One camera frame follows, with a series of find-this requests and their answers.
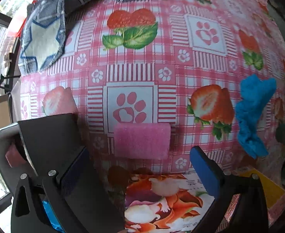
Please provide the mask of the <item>pink sponge block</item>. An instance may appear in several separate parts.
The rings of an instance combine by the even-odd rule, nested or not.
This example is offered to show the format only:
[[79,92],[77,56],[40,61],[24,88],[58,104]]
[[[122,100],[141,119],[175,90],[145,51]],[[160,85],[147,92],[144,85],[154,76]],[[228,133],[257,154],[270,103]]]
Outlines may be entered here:
[[167,123],[116,125],[114,155],[128,159],[164,160],[168,158],[171,126]]

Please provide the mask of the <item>pink yellow carton box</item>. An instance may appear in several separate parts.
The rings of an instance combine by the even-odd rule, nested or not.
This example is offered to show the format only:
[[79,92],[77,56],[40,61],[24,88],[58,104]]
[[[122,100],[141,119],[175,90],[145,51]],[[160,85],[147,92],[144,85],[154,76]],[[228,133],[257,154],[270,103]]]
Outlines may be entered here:
[[285,189],[255,168],[242,167],[233,170],[231,173],[242,177],[250,177],[252,174],[256,174],[259,177],[265,194],[269,227],[271,227],[285,209]]

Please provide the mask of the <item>light blue fluffy cloth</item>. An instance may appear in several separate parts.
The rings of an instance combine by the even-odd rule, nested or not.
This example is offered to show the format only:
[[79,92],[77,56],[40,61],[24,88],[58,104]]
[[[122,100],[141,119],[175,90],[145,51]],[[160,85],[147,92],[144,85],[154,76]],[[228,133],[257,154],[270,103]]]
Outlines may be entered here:
[[57,220],[50,203],[46,200],[42,201],[42,205],[44,207],[45,213],[48,216],[48,219],[52,225],[52,227],[57,230],[58,232],[64,233],[63,228],[61,227],[59,221]]

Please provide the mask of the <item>orange floral tissue pack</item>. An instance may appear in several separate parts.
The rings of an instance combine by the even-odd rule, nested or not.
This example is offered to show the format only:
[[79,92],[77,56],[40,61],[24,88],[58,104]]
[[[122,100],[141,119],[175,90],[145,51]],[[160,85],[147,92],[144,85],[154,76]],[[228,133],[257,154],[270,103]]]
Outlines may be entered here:
[[125,193],[128,232],[191,232],[215,198],[196,173],[132,175]]

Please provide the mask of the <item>grey storage box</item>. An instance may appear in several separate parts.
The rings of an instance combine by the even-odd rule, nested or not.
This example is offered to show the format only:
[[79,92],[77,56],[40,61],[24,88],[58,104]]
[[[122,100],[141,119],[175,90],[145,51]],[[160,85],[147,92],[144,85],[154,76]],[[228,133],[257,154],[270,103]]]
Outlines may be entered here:
[[73,114],[23,120],[1,128],[0,173],[13,198],[22,174],[45,176],[80,147],[85,145]]

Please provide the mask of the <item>pink strawberry tablecloth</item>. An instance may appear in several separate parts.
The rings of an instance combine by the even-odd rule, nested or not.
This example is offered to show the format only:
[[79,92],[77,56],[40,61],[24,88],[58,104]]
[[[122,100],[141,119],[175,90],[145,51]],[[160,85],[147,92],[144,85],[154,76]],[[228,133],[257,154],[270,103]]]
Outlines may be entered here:
[[[255,168],[285,189],[285,153],[275,138],[285,119],[285,42],[268,1],[89,2],[66,17],[62,56],[23,76],[21,116],[77,114],[99,176],[123,214],[132,175],[192,174],[193,146],[223,170]],[[158,23],[153,42],[139,50],[105,49],[113,19],[138,11]],[[238,142],[235,114],[240,83],[253,74],[277,82],[257,124],[268,155],[257,159]],[[168,158],[116,157],[113,133],[121,123],[169,124]]]

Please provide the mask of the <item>grey plaid shirt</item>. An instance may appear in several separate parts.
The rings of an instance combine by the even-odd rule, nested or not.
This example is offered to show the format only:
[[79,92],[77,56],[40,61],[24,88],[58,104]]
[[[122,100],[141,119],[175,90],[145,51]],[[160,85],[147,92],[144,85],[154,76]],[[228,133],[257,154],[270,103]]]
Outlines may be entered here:
[[[95,0],[34,0],[27,7],[27,18],[21,36],[21,51],[18,61],[23,76],[42,72],[51,67],[64,52],[68,34],[66,17]],[[132,2],[148,0],[113,0]],[[158,23],[143,18],[141,11],[113,19],[113,35],[103,36],[105,49],[123,46],[139,50],[153,42]]]

